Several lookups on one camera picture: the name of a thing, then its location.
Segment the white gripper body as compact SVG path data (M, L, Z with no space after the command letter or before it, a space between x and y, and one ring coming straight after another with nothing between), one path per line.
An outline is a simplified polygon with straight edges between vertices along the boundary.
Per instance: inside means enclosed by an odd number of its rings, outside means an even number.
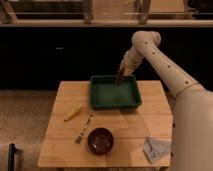
M129 68L132 73L140 66L142 63L143 56L136 51L134 47L131 47L124 55L119 70L122 68Z

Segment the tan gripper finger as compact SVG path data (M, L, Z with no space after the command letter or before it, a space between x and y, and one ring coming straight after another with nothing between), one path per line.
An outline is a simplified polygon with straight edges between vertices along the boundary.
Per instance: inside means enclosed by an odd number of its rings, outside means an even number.
M132 70L131 69L124 68L124 70L123 70L123 76L124 77L130 76L131 74L132 74Z

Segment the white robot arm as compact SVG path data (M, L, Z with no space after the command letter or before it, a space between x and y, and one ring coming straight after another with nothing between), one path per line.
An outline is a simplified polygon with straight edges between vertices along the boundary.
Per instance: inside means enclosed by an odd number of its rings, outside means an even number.
M176 99L170 171L213 171L213 91L169 59L158 48L156 31L137 31L125 53L117 82L131 75L146 59Z

